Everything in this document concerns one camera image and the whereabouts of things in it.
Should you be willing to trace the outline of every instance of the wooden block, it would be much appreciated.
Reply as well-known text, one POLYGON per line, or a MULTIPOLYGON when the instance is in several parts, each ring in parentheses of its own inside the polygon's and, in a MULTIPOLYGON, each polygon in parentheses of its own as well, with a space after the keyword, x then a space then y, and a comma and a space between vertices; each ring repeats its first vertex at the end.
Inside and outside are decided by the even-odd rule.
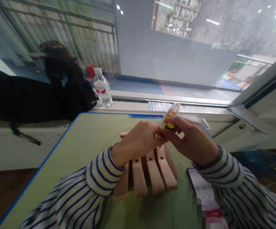
POLYGON ((151 180, 151 189, 153 194, 158 194, 165 191, 165 187, 156 164, 154 151, 152 150, 146 155, 146 163, 148 168, 148 173, 151 180))
POLYGON ((125 137, 128 133, 129 133, 129 132, 121 132, 121 133, 120 133, 120 137, 123 138, 123 137, 125 137))
POLYGON ((157 147, 157 159, 163 183, 167 190, 177 189, 177 181, 166 161, 163 147, 157 147))
POLYGON ((167 146, 167 144, 165 143, 163 145, 163 148, 164 148, 164 152, 165 152, 165 157, 166 157, 166 161, 167 163, 169 164, 169 167, 175 177, 175 179, 177 180, 178 179, 178 174, 176 172, 176 169, 175 169, 175 166, 174 166, 174 162, 172 160, 172 157, 171 157, 171 154, 170 154, 170 150, 169 150, 169 147, 167 146))
POLYGON ((117 202, 127 198, 127 191, 128 191, 128 167, 129 162, 125 164, 125 170, 122 173, 120 180, 115 186, 113 190, 112 201, 117 202))
POLYGON ((135 198, 146 196, 147 187, 141 164, 141 158, 137 158, 132 161, 132 175, 134 180, 135 198))

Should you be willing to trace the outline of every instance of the fence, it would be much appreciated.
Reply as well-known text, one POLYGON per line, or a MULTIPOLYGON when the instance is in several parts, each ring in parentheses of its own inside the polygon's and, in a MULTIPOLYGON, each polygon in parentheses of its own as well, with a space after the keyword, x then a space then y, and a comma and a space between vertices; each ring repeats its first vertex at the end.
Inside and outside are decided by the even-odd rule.
MULTIPOLYGON (((115 24, 79 13, 93 7, 76 1, 0 0, 0 9, 32 56, 42 55, 41 43, 56 40, 86 65, 120 73, 115 24)), ((114 17, 112 10, 102 11, 114 17)))
POLYGON ((239 54, 215 84, 215 87, 244 91, 272 64, 265 60, 239 54))

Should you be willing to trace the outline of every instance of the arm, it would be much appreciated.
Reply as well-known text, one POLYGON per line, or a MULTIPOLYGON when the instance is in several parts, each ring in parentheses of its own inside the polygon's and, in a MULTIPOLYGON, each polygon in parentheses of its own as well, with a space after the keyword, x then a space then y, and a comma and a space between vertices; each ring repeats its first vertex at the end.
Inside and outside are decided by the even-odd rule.
POLYGON ((276 228, 276 194, 225 149, 211 166, 194 167, 213 184, 216 202, 230 228, 276 228))
POLYGON ((63 177, 25 219, 24 228, 94 228, 103 200, 110 195, 130 160, 146 155, 168 140, 155 138, 161 127, 140 122, 115 147, 109 147, 83 168, 63 177))
POLYGON ((213 185, 215 198, 230 228, 276 228, 276 194, 230 153, 218 147, 200 123, 181 117, 166 119, 177 126, 180 139, 162 129, 176 149, 213 185))
POLYGON ((111 159, 109 147, 62 178, 20 228, 93 228, 100 218, 104 197, 110 195, 122 172, 111 159))

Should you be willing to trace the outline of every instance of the gray wall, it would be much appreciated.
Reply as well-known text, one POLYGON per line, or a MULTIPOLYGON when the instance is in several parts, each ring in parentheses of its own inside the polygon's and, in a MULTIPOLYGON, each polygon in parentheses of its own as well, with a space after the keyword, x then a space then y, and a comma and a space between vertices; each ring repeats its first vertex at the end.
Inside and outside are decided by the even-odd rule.
POLYGON ((214 86, 237 53, 152 30, 153 0, 116 0, 121 73, 214 86))

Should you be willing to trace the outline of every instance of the radiator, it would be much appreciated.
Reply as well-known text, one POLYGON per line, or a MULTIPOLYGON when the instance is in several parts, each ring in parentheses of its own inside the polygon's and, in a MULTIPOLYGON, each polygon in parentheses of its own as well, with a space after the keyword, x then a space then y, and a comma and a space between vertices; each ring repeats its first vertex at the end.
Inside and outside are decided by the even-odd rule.
POLYGON ((15 136, 9 122, 0 120, 0 171, 38 168, 70 124, 71 121, 58 120, 19 125, 21 132, 41 142, 38 146, 15 136))

